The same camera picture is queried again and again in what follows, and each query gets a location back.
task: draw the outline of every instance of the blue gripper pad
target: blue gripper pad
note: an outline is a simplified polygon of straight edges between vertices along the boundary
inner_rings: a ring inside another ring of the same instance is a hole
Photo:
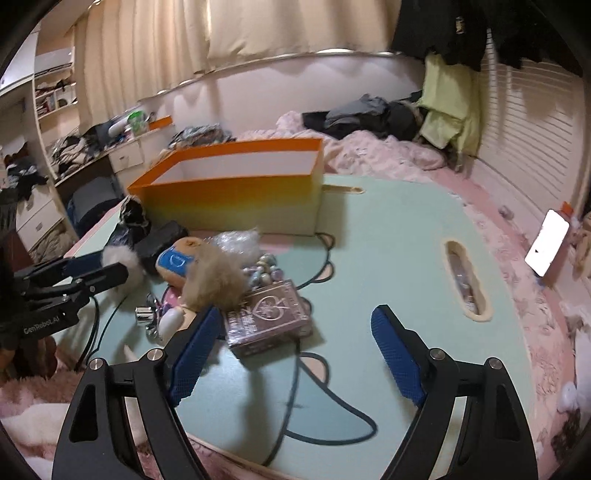
[[[412,400],[417,407],[422,406],[427,394],[421,386],[418,365],[380,308],[371,315],[371,333],[402,396]]]
[[[193,393],[221,327],[222,314],[217,308],[211,308],[172,368],[168,401],[173,407],[178,407],[182,399]]]

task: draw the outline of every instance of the box with heart design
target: box with heart design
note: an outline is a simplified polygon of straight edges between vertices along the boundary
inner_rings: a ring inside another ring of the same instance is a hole
[[[246,295],[239,310],[225,314],[225,325],[228,346],[237,357],[312,333],[312,320],[291,280]]]

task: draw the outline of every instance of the yellow-green towel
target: yellow-green towel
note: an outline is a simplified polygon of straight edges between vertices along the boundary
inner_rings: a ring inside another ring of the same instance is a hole
[[[465,65],[447,65],[429,54],[420,106],[429,109],[421,135],[437,148],[448,143],[458,152],[476,156],[480,146],[478,73]]]

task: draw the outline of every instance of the plush toy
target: plush toy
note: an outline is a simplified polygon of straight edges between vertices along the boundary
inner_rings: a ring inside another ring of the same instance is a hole
[[[187,278],[187,267],[193,262],[204,241],[196,236],[186,236],[173,243],[158,256],[156,270],[170,285],[181,290]]]
[[[247,289],[239,258],[206,242],[196,248],[194,260],[187,266],[186,277],[181,301],[194,312],[210,304],[230,310],[240,304]]]

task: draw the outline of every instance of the smartphone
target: smartphone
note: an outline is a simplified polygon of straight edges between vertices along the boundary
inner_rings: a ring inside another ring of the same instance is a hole
[[[546,275],[568,231],[568,221],[556,211],[548,210],[540,233],[525,256],[525,263],[540,277]]]

